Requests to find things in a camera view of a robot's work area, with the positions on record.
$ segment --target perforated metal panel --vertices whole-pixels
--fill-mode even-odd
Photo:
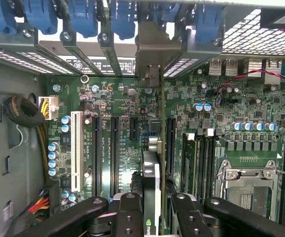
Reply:
[[[260,29],[260,9],[225,33],[223,53],[285,56],[285,32]]]

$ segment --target ram slot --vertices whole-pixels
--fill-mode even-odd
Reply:
[[[71,190],[83,188],[83,112],[71,112]]]
[[[167,118],[166,122],[166,161],[167,172],[174,175],[175,140],[176,140],[176,119]]]
[[[111,167],[111,186],[110,195],[113,197],[118,193],[119,179],[119,117],[111,117],[111,137],[110,137],[110,167]]]
[[[100,196],[102,190],[102,132],[101,118],[92,119],[92,195]]]
[[[206,142],[208,145],[207,149],[207,171],[206,176],[203,178],[206,178],[206,195],[205,199],[210,198],[213,194],[213,183],[214,183],[214,161],[215,161],[215,138],[214,137],[206,137]]]

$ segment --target metal bracket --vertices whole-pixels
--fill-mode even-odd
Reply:
[[[71,28],[68,20],[63,21],[63,31],[60,34],[60,40],[66,50],[79,59],[83,64],[87,65],[97,76],[103,75],[100,69],[98,69],[87,55],[85,55],[77,46],[76,32]]]
[[[4,35],[15,35],[17,23],[15,14],[7,0],[0,0],[0,33]]]
[[[25,15],[31,26],[39,29],[44,35],[57,33],[57,15],[51,0],[24,1]]]
[[[70,0],[70,22],[72,28],[84,38],[98,35],[98,21],[95,11],[95,1]]]

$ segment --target pcie slot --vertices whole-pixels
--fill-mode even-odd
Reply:
[[[166,160],[167,171],[174,175],[175,140],[176,140],[176,119],[167,118],[166,122]]]
[[[101,195],[102,190],[102,131],[101,118],[92,119],[92,195]]]
[[[111,136],[110,136],[110,167],[111,167],[111,197],[118,193],[119,179],[119,117],[111,117]]]
[[[83,112],[71,112],[71,190],[83,188]]]
[[[138,140],[138,117],[130,117],[129,127],[129,139]]]

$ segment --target mounting hole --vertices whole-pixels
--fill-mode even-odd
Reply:
[[[133,231],[132,231],[131,229],[129,229],[129,228],[127,228],[127,229],[125,230],[125,234],[127,234],[127,235],[130,235],[132,232],[133,232]]]
[[[199,229],[194,229],[194,233],[196,236],[199,236],[201,234],[201,231]]]
[[[86,84],[86,83],[89,82],[89,77],[87,75],[82,75],[80,77],[80,81],[81,81],[82,84]]]
[[[32,102],[32,104],[37,105],[37,98],[34,93],[29,94],[28,100]]]

